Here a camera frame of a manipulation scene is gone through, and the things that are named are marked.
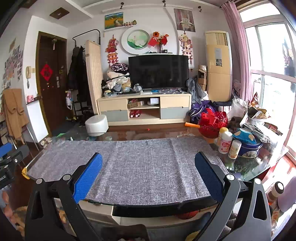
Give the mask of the person's left hand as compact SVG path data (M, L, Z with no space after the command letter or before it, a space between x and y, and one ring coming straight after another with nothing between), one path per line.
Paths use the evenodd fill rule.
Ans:
M9 196L7 192L1 190L1 210L3 211L4 215L9 219L12 220L13 217L13 210L10 207L9 203Z

